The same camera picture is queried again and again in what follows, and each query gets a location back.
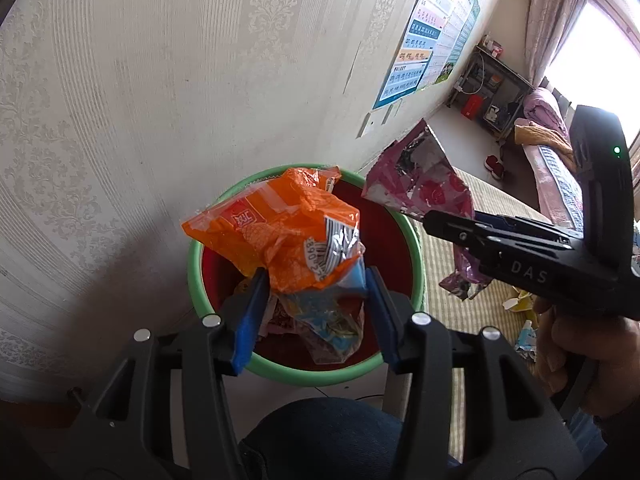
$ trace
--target orange plastic wrapper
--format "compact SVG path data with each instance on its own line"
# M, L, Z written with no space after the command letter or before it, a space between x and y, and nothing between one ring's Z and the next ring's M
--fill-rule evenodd
M182 228L245 276L265 267L277 292L325 288L364 252L360 212L331 194L340 176L338 167L289 168L213 205Z

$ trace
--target person's leg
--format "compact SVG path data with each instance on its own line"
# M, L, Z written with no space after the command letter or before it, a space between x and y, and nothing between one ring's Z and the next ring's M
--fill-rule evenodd
M251 480L386 480L401 429L364 402L304 399L267 415L240 451Z
M602 439L600 428L595 425L591 415L578 410L567 425L567 429L571 432L571 436L580 450L584 467L588 468L607 447L606 442Z

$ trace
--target pink curtain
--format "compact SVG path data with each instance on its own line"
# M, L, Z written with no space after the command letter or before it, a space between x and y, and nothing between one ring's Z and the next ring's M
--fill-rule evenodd
M527 78L534 87L539 86L586 3L587 0L529 0L524 54Z

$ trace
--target brown blanket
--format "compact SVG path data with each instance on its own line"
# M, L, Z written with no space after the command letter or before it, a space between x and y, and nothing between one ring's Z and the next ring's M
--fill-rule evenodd
M548 146L553 149L566 168L575 174L574 150L561 135L549 128L540 126L534 121L529 121L529 126L515 125L514 140L516 144L528 144L529 146Z

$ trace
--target window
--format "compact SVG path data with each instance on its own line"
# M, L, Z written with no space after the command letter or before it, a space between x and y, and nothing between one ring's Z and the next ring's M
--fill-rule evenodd
M545 76L573 108L615 113L631 145L640 131L640 54L596 3L586 4Z

